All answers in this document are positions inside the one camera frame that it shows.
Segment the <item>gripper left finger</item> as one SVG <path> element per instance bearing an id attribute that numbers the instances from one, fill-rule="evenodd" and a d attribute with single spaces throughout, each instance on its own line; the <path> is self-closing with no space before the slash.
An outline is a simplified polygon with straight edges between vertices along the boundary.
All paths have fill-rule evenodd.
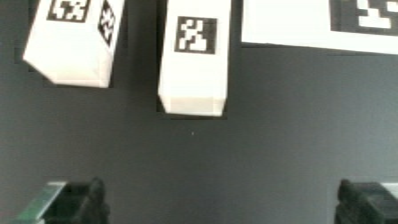
<path id="1" fill-rule="evenodd" d="M 110 224 L 105 183 L 52 181 L 34 197 L 14 224 Z"/>

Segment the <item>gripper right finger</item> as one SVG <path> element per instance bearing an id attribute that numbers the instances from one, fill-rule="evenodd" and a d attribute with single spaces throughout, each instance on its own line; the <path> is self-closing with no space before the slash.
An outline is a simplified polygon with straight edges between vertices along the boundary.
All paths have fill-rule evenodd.
<path id="1" fill-rule="evenodd" d="M 398 224 L 398 182 L 341 180 L 334 224 Z"/>

